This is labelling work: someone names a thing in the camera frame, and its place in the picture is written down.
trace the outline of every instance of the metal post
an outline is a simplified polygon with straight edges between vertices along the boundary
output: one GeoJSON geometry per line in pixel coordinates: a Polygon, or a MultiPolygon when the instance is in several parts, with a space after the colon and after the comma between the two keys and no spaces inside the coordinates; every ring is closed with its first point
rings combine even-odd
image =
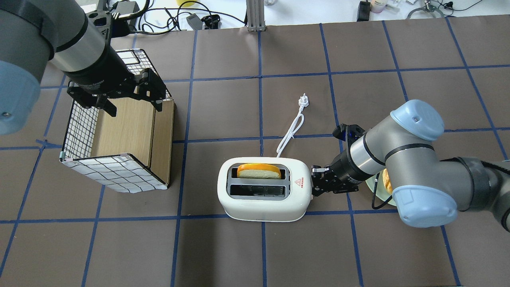
{"type": "Polygon", "coordinates": [[[264,0],[246,0],[248,31],[265,31],[264,0]]]}

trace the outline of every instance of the white power cord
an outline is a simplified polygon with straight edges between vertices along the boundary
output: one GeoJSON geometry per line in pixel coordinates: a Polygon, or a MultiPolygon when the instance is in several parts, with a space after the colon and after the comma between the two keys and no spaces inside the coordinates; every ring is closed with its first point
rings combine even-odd
{"type": "Polygon", "coordinates": [[[287,131],[287,134],[284,136],[284,138],[282,138],[282,141],[278,145],[278,148],[276,149],[276,152],[278,153],[278,155],[276,157],[280,157],[280,155],[284,151],[284,148],[287,145],[287,143],[290,141],[291,138],[294,138],[294,134],[303,125],[304,115],[301,112],[303,112],[304,108],[307,107],[308,104],[309,104],[308,103],[308,97],[307,97],[306,93],[304,93],[303,96],[299,98],[298,104],[299,104],[299,112],[297,113],[296,118],[294,119],[294,121],[290,125],[290,128],[287,131]]]}

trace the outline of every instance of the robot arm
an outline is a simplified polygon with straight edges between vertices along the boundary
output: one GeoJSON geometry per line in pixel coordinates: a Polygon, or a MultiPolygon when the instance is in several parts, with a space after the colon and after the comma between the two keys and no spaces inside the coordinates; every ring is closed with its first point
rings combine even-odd
{"type": "Polygon", "coordinates": [[[439,226],[454,221],[458,210],[489,210],[510,231],[510,162],[439,161],[431,143],[444,132],[444,124],[427,103],[409,101],[365,134],[349,128],[347,137],[355,141],[329,166],[313,167],[314,195],[356,191],[387,168],[406,224],[439,226]]]}
{"type": "Polygon", "coordinates": [[[2,0],[0,134],[25,124],[48,60],[70,79],[67,93],[85,108],[115,116],[108,99],[129,97],[161,111],[166,91],[161,78],[151,69],[132,74],[110,46],[111,37],[129,33],[125,20],[108,10],[85,14],[74,0],[2,0]]]}

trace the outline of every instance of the gray connector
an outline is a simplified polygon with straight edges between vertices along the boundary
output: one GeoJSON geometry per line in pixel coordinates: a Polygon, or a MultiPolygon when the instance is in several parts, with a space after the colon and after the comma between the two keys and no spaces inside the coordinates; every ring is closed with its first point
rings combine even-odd
{"type": "Polygon", "coordinates": [[[196,14],[189,15],[186,17],[186,20],[188,21],[188,24],[191,26],[191,28],[193,28],[193,30],[203,29],[203,22],[196,14]]]}

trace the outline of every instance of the warning label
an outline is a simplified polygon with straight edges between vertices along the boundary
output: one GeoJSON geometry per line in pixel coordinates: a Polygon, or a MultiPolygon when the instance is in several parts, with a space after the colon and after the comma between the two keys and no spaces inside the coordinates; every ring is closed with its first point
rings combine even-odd
{"type": "Polygon", "coordinates": [[[300,178],[300,179],[298,179],[298,180],[296,180],[294,182],[297,184],[297,186],[300,186],[301,188],[303,188],[304,177],[302,177],[302,178],[300,178]]]}

